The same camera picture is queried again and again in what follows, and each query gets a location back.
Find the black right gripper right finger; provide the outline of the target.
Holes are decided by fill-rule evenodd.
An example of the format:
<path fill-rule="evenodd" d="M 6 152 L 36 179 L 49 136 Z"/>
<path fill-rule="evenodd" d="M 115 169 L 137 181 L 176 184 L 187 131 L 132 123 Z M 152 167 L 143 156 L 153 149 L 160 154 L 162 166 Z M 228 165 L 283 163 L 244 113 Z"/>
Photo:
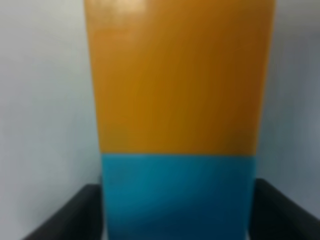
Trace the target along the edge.
<path fill-rule="evenodd" d="M 251 240 L 319 240 L 320 220 L 257 178 L 248 232 Z"/>

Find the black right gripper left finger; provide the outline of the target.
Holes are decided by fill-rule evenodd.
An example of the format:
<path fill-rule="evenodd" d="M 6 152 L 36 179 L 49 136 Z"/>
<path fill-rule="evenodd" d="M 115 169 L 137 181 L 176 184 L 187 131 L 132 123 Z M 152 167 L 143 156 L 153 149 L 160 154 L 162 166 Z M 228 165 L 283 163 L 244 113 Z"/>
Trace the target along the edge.
<path fill-rule="evenodd" d="M 100 240 L 103 235 L 102 187 L 87 184 L 26 240 Z"/>

